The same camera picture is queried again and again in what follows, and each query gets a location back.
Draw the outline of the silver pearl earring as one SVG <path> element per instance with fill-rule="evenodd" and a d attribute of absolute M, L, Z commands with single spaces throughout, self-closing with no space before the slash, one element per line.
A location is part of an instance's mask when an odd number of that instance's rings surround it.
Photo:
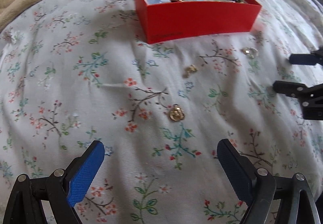
<path fill-rule="evenodd" d="M 244 47 L 242 48 L 241 52 L 244 53 L 249 58 L 257 58 L 259 55 L 258 50 L 253 47 Z"/>

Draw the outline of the small gold charm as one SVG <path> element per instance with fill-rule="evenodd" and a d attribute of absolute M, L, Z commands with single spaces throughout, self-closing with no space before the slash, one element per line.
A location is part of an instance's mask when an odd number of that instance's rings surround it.
<path fill-rule="evenodd" d="M 195 65 L 191 64 L 185 68 L 185 73 L 183 77 L 189 78 L 192 74 L 196 73 L 197 71 L 198 71 L 198 68 Z"/>

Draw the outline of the gold round pendant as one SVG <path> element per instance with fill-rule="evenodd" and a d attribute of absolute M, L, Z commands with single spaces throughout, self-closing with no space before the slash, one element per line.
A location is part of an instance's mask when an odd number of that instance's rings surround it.
<path fill-rule="evenodd" d="M 169 111 L 169 117 L 172 121 L 178 122 L 185 119 L 185 113 L 179 105 L 174 104 Z"/>

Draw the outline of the red jewelry box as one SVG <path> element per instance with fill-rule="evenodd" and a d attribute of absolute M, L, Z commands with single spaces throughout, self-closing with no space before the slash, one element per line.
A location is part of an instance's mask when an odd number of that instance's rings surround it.
<path fill-rule="evenodd" d="M 165 0 L 158 4 L 134 1 L 148 44 L 207 34 L 249 32 L 262 7 L 256 0 L 244 3 Z"/>

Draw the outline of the floral bed sheet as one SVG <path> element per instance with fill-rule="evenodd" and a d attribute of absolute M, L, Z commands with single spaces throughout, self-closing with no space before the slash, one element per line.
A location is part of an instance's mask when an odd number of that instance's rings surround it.
<path fill-rule="evenodd" d="M 48 176 L 94 140 L 105 159 L 76 205 L 83 223 L 238 223 L 246 205 L 218 162 L 223 138 L 273 175 L 304 174 L 318 198 L 322 122 L 272 84 L 322 83 L 321 66 L 288 62 L 322 45 L 322 6 L 256 1 L 248 33 L 157 44 L 145 42 L 134 0 L 25 10 L 1 32 L 1 211 L 18 175 Z M 174 104 L 184 120 L 170 119 Z"/>

